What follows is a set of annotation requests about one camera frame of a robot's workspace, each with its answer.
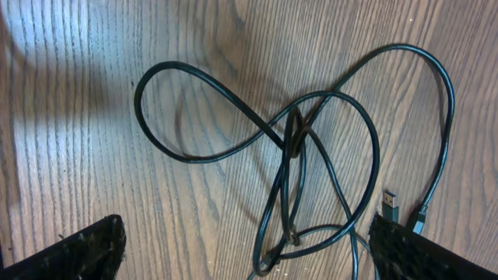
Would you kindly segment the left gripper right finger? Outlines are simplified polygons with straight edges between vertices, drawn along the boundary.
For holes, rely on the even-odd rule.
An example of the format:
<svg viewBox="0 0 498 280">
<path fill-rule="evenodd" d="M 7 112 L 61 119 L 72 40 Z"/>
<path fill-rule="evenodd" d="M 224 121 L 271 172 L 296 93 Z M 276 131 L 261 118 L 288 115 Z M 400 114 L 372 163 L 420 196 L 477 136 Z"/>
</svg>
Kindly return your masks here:
<svg viewBox="0 0 498 280">
<path fill-rule="evenodd" d="M 380 280 L 497 280 L 496 273 L 379 214 L 373 217 L 369 235 Z"/>
</svg>

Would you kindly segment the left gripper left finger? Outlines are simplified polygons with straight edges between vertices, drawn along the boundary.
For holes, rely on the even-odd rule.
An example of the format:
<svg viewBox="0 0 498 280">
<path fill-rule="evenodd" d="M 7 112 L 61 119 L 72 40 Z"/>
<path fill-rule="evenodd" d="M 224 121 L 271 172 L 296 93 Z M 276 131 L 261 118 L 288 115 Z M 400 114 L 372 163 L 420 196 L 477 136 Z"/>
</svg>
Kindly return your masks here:
<svg viewBox="0 0 498 280">
<path fill-rule="evenodd" d="M 1 278 L 115 280 L 125 245 L 122 218 L 117 214 L 109 215 L 1 270 Z"/>
</svg>

